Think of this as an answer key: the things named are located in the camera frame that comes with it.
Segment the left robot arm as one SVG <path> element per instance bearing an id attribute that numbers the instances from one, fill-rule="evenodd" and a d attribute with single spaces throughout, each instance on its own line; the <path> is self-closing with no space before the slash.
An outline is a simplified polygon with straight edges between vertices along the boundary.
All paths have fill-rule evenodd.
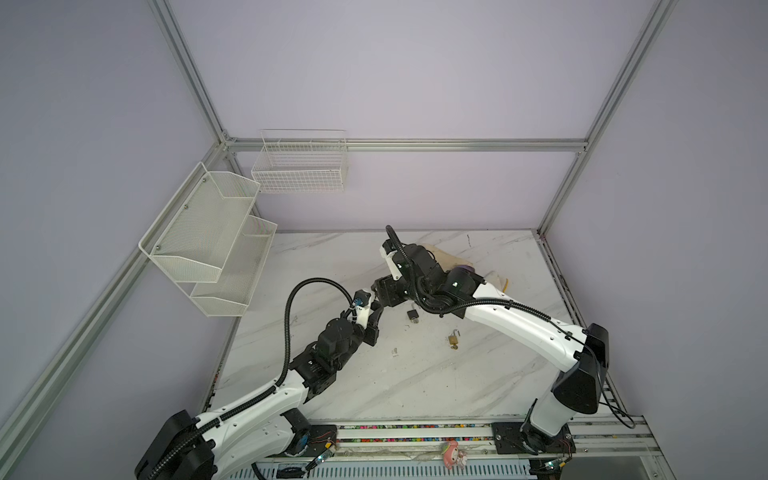
<path id="1" fill-rule="evenodd" d="M 217 410 L 185 410 L 161 427 L 134 469 L 137 479 L 224 479 L 272 455 L 303 453 L 311 424 L 299 407 L 320 395 L 359 346 L 378 340 L 383 308 L 358 307 L 328 322 L 287 371 Z"/>

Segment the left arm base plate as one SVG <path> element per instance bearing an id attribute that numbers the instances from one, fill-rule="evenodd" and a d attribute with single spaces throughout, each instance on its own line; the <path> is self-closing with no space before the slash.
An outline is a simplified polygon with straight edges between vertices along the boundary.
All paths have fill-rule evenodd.
<path id="1" fill-rule="evenodd" d="M 336 425 L 312 425 L 308 430 L 296 433 L 284 452 L 285 457 L 316 457 L 327 449 L 326 444 L 336 443 Z"/>

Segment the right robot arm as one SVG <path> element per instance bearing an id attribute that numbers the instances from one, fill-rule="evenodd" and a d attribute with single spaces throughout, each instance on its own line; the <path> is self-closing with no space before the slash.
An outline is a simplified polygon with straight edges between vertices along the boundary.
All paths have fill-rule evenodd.
<path id="1" fill-rule="evenodd" d="M 536 398 L 520 427 L 531 451 L 541 451 L 577 414 L 599 409 L 609 363 L 609 335 L 591 324 L 581 328 L 522 304 L 497 289 L 472 267 L 442 268 L 422 245 L 392 240 L 380 247 L 389 275 L 373 290 L 384 306 L 405 301 L 424 312 L 455 315 L 490 327 L 533 350 L 558 369 L 549 390 Z"/>

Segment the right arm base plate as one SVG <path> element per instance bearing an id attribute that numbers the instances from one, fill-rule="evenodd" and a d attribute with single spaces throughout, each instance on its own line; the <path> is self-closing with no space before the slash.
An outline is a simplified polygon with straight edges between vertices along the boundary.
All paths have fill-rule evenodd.
<path id="1" fill-rule="evenodd" d="M 549 437 L 525 422 L 494 422 L 492 439 L 498 454 L 566 454 L 575 452 L 575 443 L 567 425 Z"/>

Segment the brass padlock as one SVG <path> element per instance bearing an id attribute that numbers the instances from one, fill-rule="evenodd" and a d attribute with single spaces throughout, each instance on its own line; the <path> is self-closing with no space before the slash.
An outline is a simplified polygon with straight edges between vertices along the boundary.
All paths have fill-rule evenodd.
<path id="1" fill-rule="evenodd" d="M 459 348 L 459 338 L 460 331 L 458 329 L 454 329 L 453 332 L 448 336 L 448 342 L 451 349 L 457 350 Z"/>

